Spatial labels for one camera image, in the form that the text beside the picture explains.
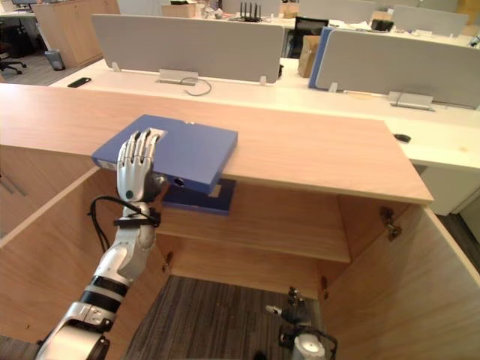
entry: robot finger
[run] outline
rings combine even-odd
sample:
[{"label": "robot finger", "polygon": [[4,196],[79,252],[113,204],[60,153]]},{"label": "robot finger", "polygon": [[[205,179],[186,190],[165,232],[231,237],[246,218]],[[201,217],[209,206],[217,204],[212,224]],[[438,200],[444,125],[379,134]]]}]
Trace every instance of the robot finger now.
[{"label": "robot finger", "polygon": [[157,145],[157,141],[160,139],[160,136],[158,134],[152,135],[148,138],[147,142],[147,147],[145,150],[145,157],[150,158],[153,160],[153,157],[155,155],[155,146]]},{"label": "robot finger", "polygon": [[139,131],[135,131],[130,135],[130,139],[128,139],[127,141],[127,150],[125,152],[125,160],[124,160],[125,163],[127,161],[132,162],[132,159],[134,157],[135,143],[137,142],[137,138],[139,135],[140,135]]},{"label": "robot finger", "polygon": [[143,161],[143,156],[145,153],[145,145],[146,145],[147,137],[150,135],[150,132],[151,132],[150,129],[143,131],[140,134],[138,140],[136,141],[135,152],[133,156],[140,158],[140,161]]},{"label": "robot finger", "polygon": [[125,165],[125,152],[127,151],[127,142],[121,144],[120,151],[118,152],[117,170]]}]

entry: cardboard box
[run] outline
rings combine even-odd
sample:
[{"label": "cardboard box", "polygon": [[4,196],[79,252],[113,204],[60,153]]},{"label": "cardboard box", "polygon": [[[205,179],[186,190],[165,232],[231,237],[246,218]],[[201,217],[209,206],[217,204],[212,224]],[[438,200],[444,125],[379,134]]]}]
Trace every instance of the cardboard box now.
[{"label": "cardboard box", "polygon": [[164,17],[195,17],[195,4],[162,5]]},{"label": "cardboard box", "polygon": [[467,14],[469,20],[466,24],[472,25],[480,13],[480,0],[459,0],[457,12],[459,14]]},{"label": "cardboard box", "polygon": [[319,43],[320,36],[307,35],[303,37],[303,47],[298,60],[298,73],[301,77],[310,77]]}]

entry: cable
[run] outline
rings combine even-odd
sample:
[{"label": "cable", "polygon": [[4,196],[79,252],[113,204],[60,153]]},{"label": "cable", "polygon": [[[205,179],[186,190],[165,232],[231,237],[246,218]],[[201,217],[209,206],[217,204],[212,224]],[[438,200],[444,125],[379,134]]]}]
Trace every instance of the cable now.
[{"label": "cable", "polygon": [[158,219],[150,215],[144,214],[141,208],[130,204],[128,201],[124,201],[114,196],[108,196],[108,195],[98,196],[94,198],[93,201],[91,202],[90,212],[87,215],[91,216],[91,222],[93,223],[95,231],[97,232],[98,239],[100,241],[100,246],[102,247],[103,252],[106,252],[108,250],[108,248],[110,247],[110,242],[108,241],[107,235],[105,235],[105,232],[102,230],[97,220],[97,201],[99,200],[107,200],[112,203],[123,205],[126,208],[129,208],[130,210],[134,211],[134,214],[131,214],[129,216],[142,215],[145,218],[149,219],[151,223],[154,225],[154,227],[157,227],[159,225]]},{"label": "cable", "polygon": [[201,92],[199,94],[194,94],[193,92],[189,92],[188,90],[185,90],[185,92],[187,94],[191,95],[191,96],[203,96],[203,95],[209,94],[212,91],[212,84],[205,79],[200,79],[200,78],[196,78],[196,77],[184,77],[183,79],[180,80],[180,85],[184,82],[184,80],[200,80],[200,81],[203,81],[205,84],[208,85],[208,90],[204,91],[204,92]]}]

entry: gray desk divider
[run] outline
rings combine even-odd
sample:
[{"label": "gray desk divider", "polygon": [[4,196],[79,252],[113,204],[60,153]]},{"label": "gray desk divider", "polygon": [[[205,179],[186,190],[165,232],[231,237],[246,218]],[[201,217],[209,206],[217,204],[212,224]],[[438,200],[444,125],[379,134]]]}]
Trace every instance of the gray desk divider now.
[{"label": "gray desk divider", "polygon": [[425,40],[334,30],[320,61],[316,87],[406,92],[465,107],[480,104],[480,50]]},{"label": "gray desk divider", "polygon": [[397,29],[409,32],[425,30],[437,35],[458,36],[467,24],[468,15],[397,5],[394,7],[391,21]]},{"label": "gray desk divider", "polygon": [[374,1],[362,0],[301,0],[300,16],[343,20],[349,24],[368,23],[376,6]]},{"label": "gray desk divider", "polygon": [[262,17],[270,17],[273,14],[274,17],[280,15],[280,0],[223,0],[222,1],[222,10],[229,14],[235,14],[240,12],[240,3],[244,2],[249,4],[252,3],[253,7],[255,4],[262,6]]},{"label": "gray desk divider", "polygon": [[276,25],[161,16],[92,15],[109,67],[194,71],[201,77],[278,79],[284,29]]}]

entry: black cable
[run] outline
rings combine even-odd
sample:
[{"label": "black cable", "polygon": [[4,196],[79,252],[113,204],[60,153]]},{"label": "black cable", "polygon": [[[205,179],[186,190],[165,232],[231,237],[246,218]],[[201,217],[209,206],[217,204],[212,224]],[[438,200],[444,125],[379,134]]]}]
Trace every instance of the black cable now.
[{"label": "black cable", "polygon": [[93,199],[93,201],[90,204],[90,212],[87,214],[88,216],[91,216],[91,222],[93,223],[93,226],[95,228],[95,231],[97,232],[98,239],[100,240],[100,246],[102,247],[103,252],[107,251],[108,248],[110,247],[110,242],[108,241],[107,235],[105,235],[105,232],[102,230],[100,224],[98,223],[97,220],[97,201],[99,200],[107,200],[112,203],[117,203],[120,205],[125,206],[126,208],[129,208],[134,212],[134,214],[130,215],[142,215],[149,219],[151,223],[157,227],[158,226],[158,219],[155,217],[152,217],[150,215],[144,214],[142,212],[142,209],[139,208],[138,206],[130,204],[128,201],[124,201],[122,199],[119,199],[114,196],[108,196],[108,195],[103,195],[103,196],[98,196]]}]

